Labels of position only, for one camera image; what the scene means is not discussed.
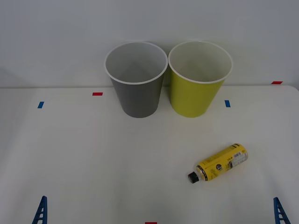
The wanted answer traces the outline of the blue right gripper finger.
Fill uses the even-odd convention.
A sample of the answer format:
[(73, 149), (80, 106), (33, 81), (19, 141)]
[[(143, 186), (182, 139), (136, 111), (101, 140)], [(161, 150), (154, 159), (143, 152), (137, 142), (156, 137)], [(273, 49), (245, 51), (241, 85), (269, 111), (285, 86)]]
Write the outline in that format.
[(291, 224), (278, 197), (273, 198), (275, 224)]

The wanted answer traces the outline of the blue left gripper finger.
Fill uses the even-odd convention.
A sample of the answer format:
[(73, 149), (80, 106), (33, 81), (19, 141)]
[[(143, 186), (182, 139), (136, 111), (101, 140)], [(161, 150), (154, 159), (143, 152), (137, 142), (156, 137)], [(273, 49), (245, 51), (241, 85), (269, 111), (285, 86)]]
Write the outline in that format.
[(42, 196), (32, 224), (47, 224), (47, 197)]

